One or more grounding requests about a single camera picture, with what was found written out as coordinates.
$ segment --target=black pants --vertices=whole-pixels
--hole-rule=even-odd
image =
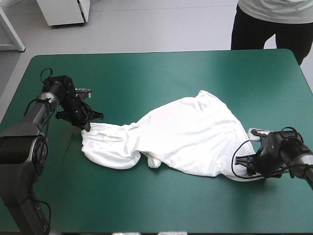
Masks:
[[[231,49],[263,49],[265,42],[276,35],[277,48],[290,49],[300,65],[309,54],[313,42],[313,23],[273,23],[256,19],[237,6]]]

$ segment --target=crumpled fabric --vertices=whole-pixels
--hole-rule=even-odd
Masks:
[[[142,153],[151,168],[164,163],[187,174],[223,174],[246,181],[231,171],[234,152],[248,140],[245,130],[227,106],[206,91],[156,108],[130,125],[91,123],[82,137],[86,157],[106,167],[129,169]],[[254,153],[248,142],[236,156]],[[234,165],[234,170],[247,177],[245,167]]]

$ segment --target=white t-shirt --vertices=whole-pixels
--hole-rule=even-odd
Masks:
[[[306,24],[313,22],[313,0],[239,0],[246,14],[269,22]]]
[[[246,132],[227,106],[206,91],[154,109],[130,125],[91,123],[82,136],[86,157],[106,167],[131,168],[142,153],[152,168],[165,163],[187,174],[246,181],[231,170],[235,150],[248,139]],[[251,154],[248,142],[237,156]],[[248,176],[241,165],[234,170]]]

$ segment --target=white cabinet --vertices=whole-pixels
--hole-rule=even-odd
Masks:
[[[90,0],[37,0],[48,25],[88,22]]]

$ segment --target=white table leg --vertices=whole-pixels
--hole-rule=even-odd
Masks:
[[[18,51],[25,51],[25,46],[20,40],[19,36],[17,35],[16,31],[14,30],[13,26],[11,25],[10,21],[8,20],[7,16],[3,12],[2,8],[0,7],[0,24],[8,34],[9,38],[11,39],[13,44],[2,44],[0,43],[0,49],[17,49]]]

